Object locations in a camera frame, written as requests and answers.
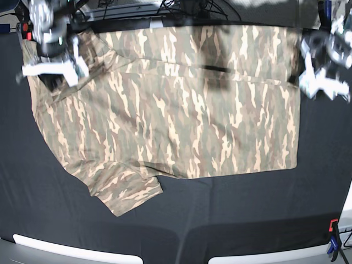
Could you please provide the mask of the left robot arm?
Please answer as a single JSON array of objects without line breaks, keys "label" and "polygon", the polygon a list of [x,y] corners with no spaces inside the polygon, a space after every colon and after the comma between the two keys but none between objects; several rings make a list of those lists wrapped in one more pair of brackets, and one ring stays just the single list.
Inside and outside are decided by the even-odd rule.
[{"label": "left robot arm", "polygon": [[309,99],[323,92],[330,100],[340,96],[351,102],[350,86],[340,80],[340,70],[351,68],[351,12],[337,16],[341,1],[319,1],[321,26],[302,36],[300,53],[304,70],[299,89]]}]

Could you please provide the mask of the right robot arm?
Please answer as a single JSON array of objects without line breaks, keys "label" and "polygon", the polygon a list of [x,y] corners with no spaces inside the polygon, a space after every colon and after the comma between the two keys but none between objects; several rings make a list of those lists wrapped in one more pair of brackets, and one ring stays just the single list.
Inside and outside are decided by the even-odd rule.
[{"label": "right robot arm", "polygon": [[28,76],[49,78],[46,86],[54,88],[53,80],[63,77],[73,87],[89,76],[89,68],[79,54],[77,33],[68,28],[74,23],[75,13],[80,12],[87,1],[23,1],[29,10],[29,30],[19,26],[18,33],[25,33],[29,41],[36,43],[37,55],[23,65],[16,76],[17,83]]}]

